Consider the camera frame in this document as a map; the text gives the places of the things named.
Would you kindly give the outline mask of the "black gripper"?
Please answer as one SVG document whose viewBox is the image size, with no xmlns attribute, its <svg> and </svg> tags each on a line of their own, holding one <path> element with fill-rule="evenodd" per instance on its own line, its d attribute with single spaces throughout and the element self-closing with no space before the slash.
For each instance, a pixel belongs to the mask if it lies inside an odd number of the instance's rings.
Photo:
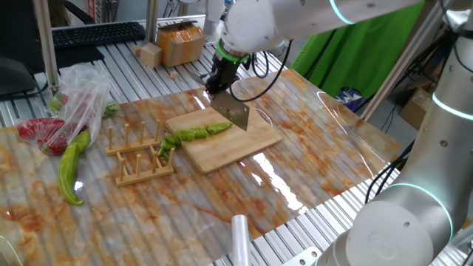
<svg viewBox="0 0 473 266">
<path fill-rule="evenodd" d="M 205 81 L 205 90 L 209 95 L 217 95 L 231 87 L 239 80 L 237 70 L 240 63 L 230 61 L 221 55 L 214 54 L 211 74 Z"/>
</svg>

